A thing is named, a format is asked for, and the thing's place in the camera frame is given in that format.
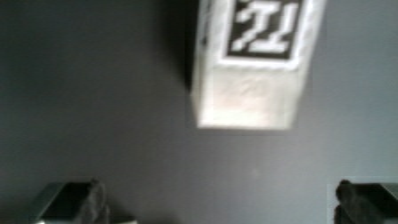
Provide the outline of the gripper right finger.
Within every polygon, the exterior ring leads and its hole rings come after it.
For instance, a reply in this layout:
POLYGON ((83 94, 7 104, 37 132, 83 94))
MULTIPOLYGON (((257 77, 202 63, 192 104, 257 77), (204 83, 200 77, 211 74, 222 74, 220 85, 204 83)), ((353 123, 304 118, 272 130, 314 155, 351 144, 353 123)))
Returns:
POLYGON ((398 224, 398 183, 353 183, 335 188, 334 224, 398 224))

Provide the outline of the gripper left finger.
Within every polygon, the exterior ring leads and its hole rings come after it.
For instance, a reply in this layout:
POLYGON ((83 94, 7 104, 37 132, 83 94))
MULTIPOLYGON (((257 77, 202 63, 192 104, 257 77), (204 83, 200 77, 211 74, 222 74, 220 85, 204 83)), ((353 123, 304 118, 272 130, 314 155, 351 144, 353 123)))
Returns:
POLYGON ((138 224, 138 221, 133 217, 112 217, 105 185, 90 180, 46 185, 35 199, 32 224, 138 224))

